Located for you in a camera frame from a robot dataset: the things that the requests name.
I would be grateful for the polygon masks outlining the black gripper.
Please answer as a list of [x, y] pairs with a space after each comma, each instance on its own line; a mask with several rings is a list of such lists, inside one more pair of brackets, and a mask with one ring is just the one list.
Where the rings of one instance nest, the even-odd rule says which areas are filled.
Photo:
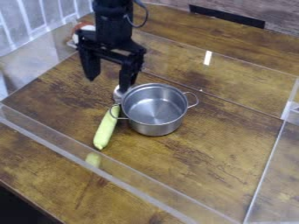
[[85, 77], [93, 81], [100, 75], [100, 60], [122, 64], [119, 89], [124, 93], [136, 83], [144, 64], [146, 49], [132, 40], [132, 30], [146, 25], [134, 23], [132, 5], [93, 5], [95, 31], [77, 30], [79, 58]]

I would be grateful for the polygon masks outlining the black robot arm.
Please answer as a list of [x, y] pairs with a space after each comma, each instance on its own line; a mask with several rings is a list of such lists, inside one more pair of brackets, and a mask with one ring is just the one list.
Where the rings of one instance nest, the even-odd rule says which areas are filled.
[[[144, 22], [134, 24], [134, 4], [144, 9]], [[146, 48], [132, 40], [132, 28], [144, 26], [148, 9], [142, 0], [93, 0], [96, 30], [77, 29], [77, 51], [85, 77], [100, 75], [100, 61], [118, 63], [119, 91], [123, 94], [136, 82], [144, 64]]]

